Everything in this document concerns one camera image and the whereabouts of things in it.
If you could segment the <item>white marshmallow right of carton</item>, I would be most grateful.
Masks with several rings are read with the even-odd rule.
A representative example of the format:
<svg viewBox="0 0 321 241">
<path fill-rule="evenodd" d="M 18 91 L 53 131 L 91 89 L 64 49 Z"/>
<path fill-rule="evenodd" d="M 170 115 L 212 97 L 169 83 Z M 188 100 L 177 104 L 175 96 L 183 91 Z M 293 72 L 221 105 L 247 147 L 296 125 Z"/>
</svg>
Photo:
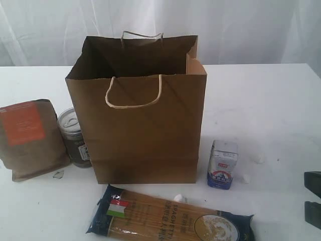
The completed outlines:
<svg viewBox="0 0 321 241">
<path fill-rule="evenodd" d="M 247 174 L 243 174 L 242 177 L 241 177 L 241 180 L 244 184 L 249 184 L 250 181 L 251 181 L 251 178 L 249 175 Z"/>
</svg>

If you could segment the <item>brown pouch orange label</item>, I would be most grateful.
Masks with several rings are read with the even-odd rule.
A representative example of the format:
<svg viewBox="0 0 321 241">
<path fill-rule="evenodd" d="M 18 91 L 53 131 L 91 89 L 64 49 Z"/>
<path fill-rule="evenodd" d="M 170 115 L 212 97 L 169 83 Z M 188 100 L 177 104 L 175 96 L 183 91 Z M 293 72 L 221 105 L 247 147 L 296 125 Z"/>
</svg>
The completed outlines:
<svg viewBox="0 0 321 241">
<path fill-rule="evenodd" d="M 21 182 L 68 166 L 57 115 L 48 99 L 1 107 L 1 160 Z"/>
</svg>

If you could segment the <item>white marshmallow near spaghetti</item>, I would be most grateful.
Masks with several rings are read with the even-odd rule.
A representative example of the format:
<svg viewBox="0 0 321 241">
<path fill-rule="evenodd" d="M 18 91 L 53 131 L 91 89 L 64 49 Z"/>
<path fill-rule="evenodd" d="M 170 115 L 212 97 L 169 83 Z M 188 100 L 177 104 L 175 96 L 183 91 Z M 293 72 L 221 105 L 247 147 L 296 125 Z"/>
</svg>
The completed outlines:
<svg viewBox="0 0 321 241">
<path fill-rule="evenodd" d="M 180 203 L 187 203 L 187 198 L 181 194 L 178 194 L 174 197 L 174 201 L 180 202 Z"/>
</svg>

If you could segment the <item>white marshmallow far right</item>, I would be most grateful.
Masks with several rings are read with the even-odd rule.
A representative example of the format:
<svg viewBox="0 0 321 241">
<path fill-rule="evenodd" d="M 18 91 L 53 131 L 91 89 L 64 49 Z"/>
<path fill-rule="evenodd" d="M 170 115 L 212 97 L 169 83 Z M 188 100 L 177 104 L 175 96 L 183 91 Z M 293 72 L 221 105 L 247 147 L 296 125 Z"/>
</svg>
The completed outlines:
<svg viewBox="0 0 321 241">
<path fill-rule="evenodd" d="M 263 164 L 265 162 L 265 156 L 263 154 L 259 154 L 254 157 L 254 162 L 256 164 Z"/>
</svg>

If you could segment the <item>white blue milk carton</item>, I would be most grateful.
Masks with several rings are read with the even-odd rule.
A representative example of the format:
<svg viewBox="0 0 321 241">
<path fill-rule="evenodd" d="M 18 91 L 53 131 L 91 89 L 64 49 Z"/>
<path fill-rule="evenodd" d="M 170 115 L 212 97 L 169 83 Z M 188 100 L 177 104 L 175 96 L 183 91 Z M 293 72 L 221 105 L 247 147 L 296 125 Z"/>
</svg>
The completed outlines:
<svg viewBox="0 0 321 241">
<path fill-rule="evenodd" d="M 223 190 L 230 189 L 238 156 L 236 143 L 214 140 L 207 170 L 208 186 Z"/>
</svg>

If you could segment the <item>clear plastic scrap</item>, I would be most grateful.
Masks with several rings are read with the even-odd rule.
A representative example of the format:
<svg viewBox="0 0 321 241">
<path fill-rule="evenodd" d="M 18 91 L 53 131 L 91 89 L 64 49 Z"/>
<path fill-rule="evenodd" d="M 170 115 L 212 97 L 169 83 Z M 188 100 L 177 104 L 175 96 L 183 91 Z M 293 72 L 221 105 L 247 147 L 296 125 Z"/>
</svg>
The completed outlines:
<svg viewBox="0 0 321 241">
<path fill-rule="evenodd" d="M 64 177 L 64 170 L 58 171 L 53 175 L 53 178 L 58 180 L 62 179 L 63 177 Z"/>
</svg>

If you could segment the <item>brown paper bag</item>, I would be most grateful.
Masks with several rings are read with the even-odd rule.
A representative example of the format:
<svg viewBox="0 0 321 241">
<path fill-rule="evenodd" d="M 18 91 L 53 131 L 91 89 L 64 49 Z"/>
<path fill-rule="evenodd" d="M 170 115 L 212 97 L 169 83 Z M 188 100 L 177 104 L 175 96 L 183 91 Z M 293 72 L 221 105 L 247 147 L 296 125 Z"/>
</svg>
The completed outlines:
<svg viewBox="0 0 321 241">
<path fill-rule="evenodd" d="M 88 36 L 66 84 L 100 184 L 194 183 L 207 73 L 198 36 Z"/>
</svg>

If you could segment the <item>dark jar silver pull lid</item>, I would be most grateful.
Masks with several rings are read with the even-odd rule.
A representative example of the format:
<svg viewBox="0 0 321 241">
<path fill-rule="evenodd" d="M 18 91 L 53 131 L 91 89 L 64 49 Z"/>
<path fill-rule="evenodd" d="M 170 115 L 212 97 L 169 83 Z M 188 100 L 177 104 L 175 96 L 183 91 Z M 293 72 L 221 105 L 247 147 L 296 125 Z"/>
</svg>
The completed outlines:
<svg viewBox="0 0 321 241">
<path fill-rule="evenodd" d="M 79 168 L 90 168 L 90 156 L 75 109 L 70 108 L 62 112 L 57 122 L 71 162 Z"/>
</svg>

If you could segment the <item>spaghetti packet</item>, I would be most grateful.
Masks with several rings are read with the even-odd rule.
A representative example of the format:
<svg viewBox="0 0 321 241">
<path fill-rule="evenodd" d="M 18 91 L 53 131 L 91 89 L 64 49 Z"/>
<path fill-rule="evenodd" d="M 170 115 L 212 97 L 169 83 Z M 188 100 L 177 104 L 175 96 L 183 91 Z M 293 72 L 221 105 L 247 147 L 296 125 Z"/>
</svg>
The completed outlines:
<svg viewBox="0 0 321 241">
<path fill-rule="evenodd" d="M 119 240 L 255 240 L 252 216 L 207 209 L 108 185 L 88 233 Z"/>
</svg>

